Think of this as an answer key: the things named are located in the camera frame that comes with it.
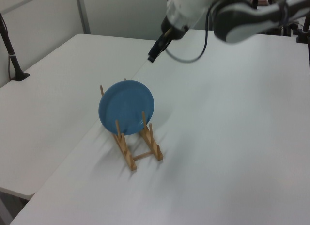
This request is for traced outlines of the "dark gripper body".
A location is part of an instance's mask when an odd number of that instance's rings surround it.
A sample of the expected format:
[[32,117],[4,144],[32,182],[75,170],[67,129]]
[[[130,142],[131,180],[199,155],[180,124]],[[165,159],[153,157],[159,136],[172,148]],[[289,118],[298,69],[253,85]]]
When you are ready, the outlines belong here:
[[173,26],[168,20],[168,17],[165,16],[161,23],[161,30],[164,38],[169,40],[180,40],[187,33],[189,27],[185,25],[182,28],[177,28]]

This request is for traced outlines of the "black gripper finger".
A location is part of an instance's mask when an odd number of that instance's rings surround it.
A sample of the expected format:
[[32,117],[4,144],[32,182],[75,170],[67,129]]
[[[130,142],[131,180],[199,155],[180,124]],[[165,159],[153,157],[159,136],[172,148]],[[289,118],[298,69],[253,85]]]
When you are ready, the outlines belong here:
[[159,53],[159,47],[158,47],[158,41],[164,37],[164,34],[162,34],[158,40],[154,43],[154,45],[152,46],[151,50],[148,53],[148,61],[150,61],[151,63],[153,63],[156,58],[160,55]]
[[171,43],[171,39],[168,38],[164,38],[162,37],[159,41],[158,41],[158,47],[159,47],[159,53],[162,53],[163,51],[166,50],[166,48],[169,46],[169,44]]

